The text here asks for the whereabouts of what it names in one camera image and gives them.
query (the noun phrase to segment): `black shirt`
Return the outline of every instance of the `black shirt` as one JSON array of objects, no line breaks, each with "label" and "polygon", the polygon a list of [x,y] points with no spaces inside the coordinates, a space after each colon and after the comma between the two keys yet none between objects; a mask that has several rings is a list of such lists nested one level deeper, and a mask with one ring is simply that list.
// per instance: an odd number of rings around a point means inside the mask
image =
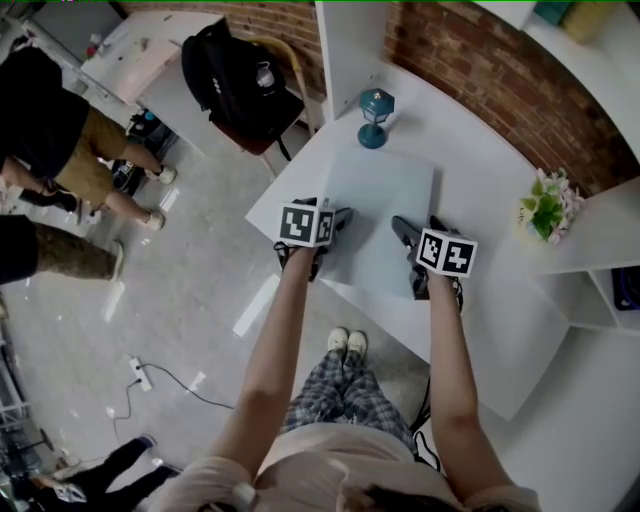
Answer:
[{"label": "black shirt", "polygon": [[0,285],[36,273],[38,240],[33,223],[24,215],[0,215]]},{"label": "black shirt", "polygon": [[0,166],[13,155],[37,178],[55,178],[76,147],[89,103],[62,88],[60,66],[37,48],[10,54],[0,84]]}]

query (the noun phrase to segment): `checkered pajama pants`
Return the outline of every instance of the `checkered pajama pants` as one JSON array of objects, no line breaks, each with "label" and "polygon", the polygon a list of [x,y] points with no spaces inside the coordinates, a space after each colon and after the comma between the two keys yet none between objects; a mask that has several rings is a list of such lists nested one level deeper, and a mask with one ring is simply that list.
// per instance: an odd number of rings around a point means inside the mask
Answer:
[{"label": "checkered pajama pants", "polygon": [[373,372],[350,350],[331,350],[291,402],[281,434],[311,423],[351,423],[376,428],[418,453],[407,422],[385,398]]}]

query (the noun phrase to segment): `white desk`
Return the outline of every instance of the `white desk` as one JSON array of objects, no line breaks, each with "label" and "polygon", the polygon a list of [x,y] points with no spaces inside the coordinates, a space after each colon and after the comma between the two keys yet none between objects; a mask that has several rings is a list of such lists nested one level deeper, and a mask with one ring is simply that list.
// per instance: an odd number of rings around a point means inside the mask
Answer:
[{"label": "white desk", "polygon": [[[436,164],[432,213],[479,242],[473,276],[464,281],[463,321],[480,400],[512,418],[542,377],[568,322],[529,279],[511,229],[531,165],[487,125],[421,79],[384,65],[381,83],[396,97],[384,150]],[[352,108],[325,125],[247,214],[275,240],[277,207],[320,195],[334,149],[358,144],[364,123]],[[429,303],[372,295],[327,283],[389,334],[429,361]]]},{"label": "white desk", "polygon": [[[80,69],[125,103],[148,108],[178,136],[212,157],[211,149],[223,135],[191,94],[180,52],[172,47],[179,49],[189,36],[221,19],[218,14],[195,12],[134,13],[105,39],[112,45],[109,51]],[[149,39],[146,52],[140,52],[141,38]]]}]

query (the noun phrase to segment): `black cable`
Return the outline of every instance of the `black cable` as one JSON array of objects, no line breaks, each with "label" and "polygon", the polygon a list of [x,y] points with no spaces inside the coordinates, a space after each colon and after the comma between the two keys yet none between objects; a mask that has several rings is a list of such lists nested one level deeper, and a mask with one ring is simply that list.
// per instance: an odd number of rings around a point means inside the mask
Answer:
[{"label": "black cable", "polygon": [[436,462],[435,470],[438,473],[440,473],[440,469],[442,467],[442,465],[440,464],[440,459],[438,458],[438,456],[433,451],[431,451],[431,448],[429,448],[429,445],[427,444],[427,438],[424,437],[424,433],[418,431],[418,432],[416,432],[415,436],[413,436],[413,440],[416,441],[416,445],[418,444],[418,438],[420,438],[422,440],[422,444],[424,445],[424,447],[429,452],[429,455],[431,455],[433,457],[433,460]]},{"label": "black cable", "polygon": [[151,364],[151,363],[145,363],[145,364],[141,364],[140,368],[146,368],[147,366],[150,366],[151,368],[155,368],[156,370],[160,370],[163,371],[164,373],[166,373],[169,377],[171,377],[173,380],[175,380],[178,384],[180,384],[180,386],[188,391],[189,393],[191,393],[193,396],[195,396],[198,400],[203,401],[204,403],[210,404],[210,405],[216,405],[218,407],[224,407],[225,409],[229,409],[230,411],[233,411],[234,407],[231,407],[230,405],[226,405],[226,404],[221,404],[218,402],[212,402],[210,400],[207,400],[205,398],[202,398],[198,393],[196,393],[195,391],[191,391],[187,386],[185,386],[182,382],[180,382],[180,380],[173,374],[171,373],[169,370],[167,370],[166,368],[163,368],[162,366],[157,366],[155,364]]},{"label": "black cable", "polygon": [[113,433],[114,433],[114,434],[115,434],[115,436],[116,436],[116,441],[118,442],[118,444],[122,444],[122,443],[120,443],[120,437],[118,436],[118,425],[117,425],[117,423],[118,423],[118,421],[121,421],[121,420],[128,420],[128,419],[131,419],[131,414],[132,414],[132,410],[131,410],[131,395],[129,395],[129,390],[130,390],[133,386],[135,386],[136,384],[139,384],[140,382],[142,382],[142,381],[141,381],[140,379],[137,379],[137,380],[135,380],[134,382],[132,382],[131,384],[129,384],[129,385],[125,388],[125,393],[126,393],[126,395],[127,395],[127,407],[128,407],[128,410],[129,410],[129,412],[127,413],[127,415],[126,415],[126,416],[116,416],[116,417],[114,417],[114,418],[113,418],[113,422],[112,422],[112,425],[113,425]]}]

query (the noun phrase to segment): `sneaker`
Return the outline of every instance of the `sneaker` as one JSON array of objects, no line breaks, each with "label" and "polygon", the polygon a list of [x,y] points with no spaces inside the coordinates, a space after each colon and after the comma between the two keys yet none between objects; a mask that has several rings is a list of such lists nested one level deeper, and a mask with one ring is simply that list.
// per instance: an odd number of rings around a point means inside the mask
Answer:
[{"label": "sneaker", "polygon": [[355,350],[360,354],[360,357],[364,357],[367,354],[368,345],[367,337],[362,331],[352,332],[347,340],[348,350]]},{"label": "sneaker", "polygon": [[156,441],[152,435],[142,434],[138,439],[144,443],[147,449],[158,446],[158,441]]},{"label": "sneaker", "polygon": [[118,240],[112,242],[112,252],[116,255],[116,264],[113,267],[113,275],[110,282],[115,283],[122,275],[122,264],[124,263],[124,247]]},{"label": "sneaker", "polygon": [[151,464],[153,464],[153,466],[156,469],[165,468],[165,469],[169,470],[169,473],[170,473],[169,474],[169,478],[175,478],[180,473],[182,473],[182,469],[180,469],[180,468],[178,468],[176,466],[172,466],[171,464],[167,464],[160,457],[155,457],[154,459],[151,459]]},{"label": "sneaker", "polygon": [[164,215],[158,212],[150,212],[149,220],[147,222],[136,220],[138,224],[149,228],[151,231],[160,231],[164,226]]},{"label": "sneaker", "polygon": [[344,350],[347,348],[347,340],[349,339],[349,333],[342,327],[336,327],[327,340],[327,350]]},{"label": "sneaker", "polygon": [[155,172],[150,171],[149,169],[144,170],[147,178],[152,181],[160,181],[164,185],[171,185],[176,179],[178,172],[173,167],[167,167],[166,165],[162,166],[162,171],[160,174],[156,174]]}]

